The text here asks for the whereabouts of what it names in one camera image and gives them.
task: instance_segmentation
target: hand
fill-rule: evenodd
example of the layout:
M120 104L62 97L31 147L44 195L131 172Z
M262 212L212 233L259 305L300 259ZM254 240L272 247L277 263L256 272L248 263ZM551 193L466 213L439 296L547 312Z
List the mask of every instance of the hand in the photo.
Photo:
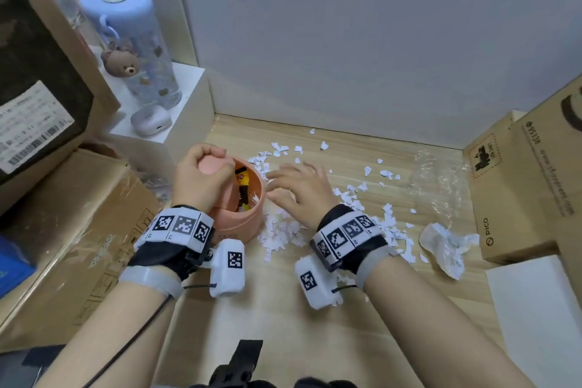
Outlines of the hand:
M266 197L308 229L317 230L323 217L339 203L321 166L282 164L279 170L268 172L266 177L273 180L266 186Z
M198 170L198 161L204 155L224 158L226 149L215 145L197 144L193 146L176 166L172 188L172 206L186 204L208 213L221 195L221 188L235 174L235 162L225 164L212 175Z

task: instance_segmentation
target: wooden table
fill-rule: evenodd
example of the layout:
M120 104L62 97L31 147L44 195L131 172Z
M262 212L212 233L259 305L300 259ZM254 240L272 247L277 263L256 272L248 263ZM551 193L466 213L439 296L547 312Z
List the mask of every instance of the wooden table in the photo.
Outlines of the wooden table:
M359 193L369 215L383 217L382 207L391 203L398 227L406 229L418 250L418 236L423 228L437 222L430 202L423 202L408 190L409 178L415 170L415 154L429 150L439 160L458 162L461 151L437 148L417 143L392 141L361 135L344 134L284 125L266 121L217 115L208 142L228 149L245 159L260 150L273 151L271 142L289 146L289 154L268 157L271 170L278 164L302 160L322 164L331 185L346 190L348 184L368 184L368 191ZM322 141L328 150L320 150ZM303 147L303 155L293 151ZM365 178L364 168L373 171ZM390 181L380 176L380 170L400 174L400 180ZM386 187L378 182L383 181ZM463 206L453 227L458 232L475 232L473 207L469 189L463 189ZM410 209L417 210L415 215ZM287 249L273 252L264 262L265 249L258 241L247 245L246 286L243 293L215 300L205 289L190 289L179 301L168 338L162 352L156 383L187 387L208 383L214 369L228 363L239 339L263 339L263 351L253 379L267 379L280 388L293 386L302 376L324 380L348 379L360 387L421 387L422 384L404 358L398 345L383 325L365 295L357 290L345 290L344 304L315 311L309 307L295 277L294 264L310 254L309 247L288 244ZM494 265L481 259L478 247L471 247L464 256L466 271L460 281L448 278L434 258L424 252L430 263L413 265L437 289L454 303L500 346L503 338L485 270ZM196 281L207 282L204 272Z

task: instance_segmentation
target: water bottle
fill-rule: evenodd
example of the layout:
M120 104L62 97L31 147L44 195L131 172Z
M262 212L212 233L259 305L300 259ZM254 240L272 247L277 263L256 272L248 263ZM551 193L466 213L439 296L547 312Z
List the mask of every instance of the water bottle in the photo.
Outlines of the water bottle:
M124 54L115 54L115 64L122 66L121 72L109 69L108 72L123 77L127 88L142 104L157 103L165 109L176 106L182 92L152 0L79 0L79 3L112 52L125 53L129 61L137 57L128 68L122 58ZM112 54L104 54L104 62L109 55Z

